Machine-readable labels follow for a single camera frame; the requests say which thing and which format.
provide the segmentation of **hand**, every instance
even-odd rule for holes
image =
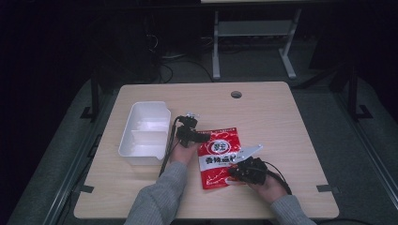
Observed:
[[[272,204],[279,198],[287,195],[284,187],[270,175],[267,175],[264,185],[248,184],[248,186],[255,190],[268,204]]]
[[[201,144],[197,142],[190,142],[188,148],[185,148],[179,143],[179,139],[175,138],[172,145],[172,147],[174,147],[174,150],[172,152],[172,155],[170,156],[170,162],[179,161],[188,166],[191,158],[193,157],[193,154],[196,153],[200,145]]]

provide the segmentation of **white plastic container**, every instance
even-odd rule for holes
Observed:
[[[171,113],[163,101],[141,101],[132,107],[119,155],[131,165],[161,165]]]

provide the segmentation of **red package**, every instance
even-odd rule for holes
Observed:
[[[233,127],[198,132],[210,134],[210,140],[202,143],[198,150],[203,189],[228,186],[228,168],[240,150],[237,129]]]

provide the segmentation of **gray sleeve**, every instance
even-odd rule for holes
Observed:
[[[187,183],[187,166],[171,163],[156,184],[140,190],[125,224],[170,224]]]
[[[271,205],[272,211],[282,225],[314,225],[315,223],[305,216],[294,195],[286,195]]]

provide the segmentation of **floor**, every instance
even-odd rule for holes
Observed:
[[[168,52],[163,60],[161,76],[169,83],[210,82],[269,82],[283,81],[295,86],[307,81],[319,70],[308,69],[316,40],[296,40],[289,57],[298,75],[294,81],[285,74],[278,49],[283,40],[264,39],[257,46],[235,44],[220,56],[220,81],[212,81],[211,51],[201,57]],[[370,224],[396,224],[398,205],[394,205],[373,163],[375,150],[394,182],[398,182],[398,125],[379,103],[372,86],[359,81],[358,104],[366,105],[374,118],[358,123],[345,110],[346,91],[329,90],[332,75],[306,89],[292,89],[298,109],[309,132],[334,197],[340,209],[338,218],[366,221]],[[73,215],[95,144],[106,126],[117,89],[100,92],[99,117],[94,121],[81,119],[85,107],[91,104],[90,82],[82,86],[61,125],[56,131],[31,182],[20,199],[9,224],[123,224],[123,219],[82,220]],[[366,135],[364,141],[361,131]],[[263,224],[261,220],[176,220],[173,224]],[[349,221],[331,224],[358,224]]]

